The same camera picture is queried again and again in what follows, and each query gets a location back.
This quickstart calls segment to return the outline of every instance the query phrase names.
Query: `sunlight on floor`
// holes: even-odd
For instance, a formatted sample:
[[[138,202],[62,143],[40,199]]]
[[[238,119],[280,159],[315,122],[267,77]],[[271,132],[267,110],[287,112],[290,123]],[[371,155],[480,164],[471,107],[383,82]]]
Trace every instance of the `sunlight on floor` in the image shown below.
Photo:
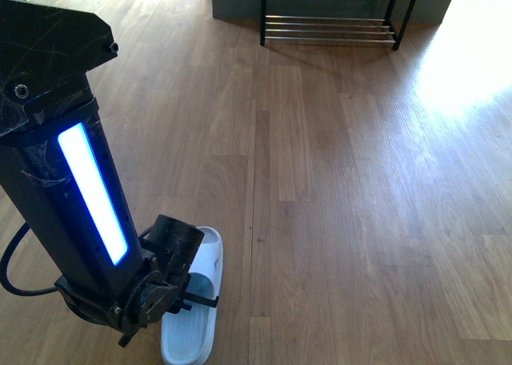
[[[512,17],[512,0],[453,0],[418,73],[418,96],[426,108],[464,120],[512,88],[512,30],[506,17]]]

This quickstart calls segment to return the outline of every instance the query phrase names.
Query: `wooden floor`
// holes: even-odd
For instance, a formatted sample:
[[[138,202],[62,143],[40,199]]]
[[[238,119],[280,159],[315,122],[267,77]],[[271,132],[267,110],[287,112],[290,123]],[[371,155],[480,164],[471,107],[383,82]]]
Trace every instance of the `wooden floor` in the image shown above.
[[[454,0],[399,52],[261,48],[211,0],[31,1],[113,28],[89,76],[137,228],[222,233],[208,364],[512,363],[512,0]],[[21,224],[0,192],[0,251]],[[33,236],[11,269],[58,277]],[[162,364],[159,328],[121,349],[0,290],[2,364]]]

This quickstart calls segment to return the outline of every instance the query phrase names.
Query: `scratched black surface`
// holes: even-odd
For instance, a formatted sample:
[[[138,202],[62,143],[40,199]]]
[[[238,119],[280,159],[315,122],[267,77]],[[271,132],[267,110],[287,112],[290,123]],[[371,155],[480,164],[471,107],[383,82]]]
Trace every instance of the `scratched black surface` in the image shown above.
[[[0,0],[0,137],[27,122],[28,102],[116,57],[113,42],[94,14]],[[27,98],[16,97],[17,85]]]

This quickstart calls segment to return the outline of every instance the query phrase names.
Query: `screw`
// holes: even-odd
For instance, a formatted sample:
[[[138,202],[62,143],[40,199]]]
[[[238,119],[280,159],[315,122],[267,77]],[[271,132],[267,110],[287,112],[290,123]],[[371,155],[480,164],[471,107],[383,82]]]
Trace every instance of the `screw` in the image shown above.
[[[16,85],[14,87],[14,93],[16,94],[16,97],[24,99],[29,96],[29,88],[26,87],[26,85]]]
[[[109,46],[110,51],[114,54],[117,54],[119,51],[119,45],[116,42],[112,42]]]

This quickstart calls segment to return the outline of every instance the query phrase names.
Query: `gray baseboard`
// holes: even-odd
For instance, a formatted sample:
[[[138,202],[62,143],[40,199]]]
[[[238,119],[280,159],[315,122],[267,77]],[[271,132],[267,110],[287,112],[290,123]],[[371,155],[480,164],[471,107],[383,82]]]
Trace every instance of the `gray baseboard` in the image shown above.
[[[271,14],[340,18],[383,18],[389,0],[268,0]],[[409,0],[397,0],[394,21],[401,21]],[[440,23],[451,0],[417,0],[412,22]],[[259,19],[261,0],[213,0],[214,18]]]

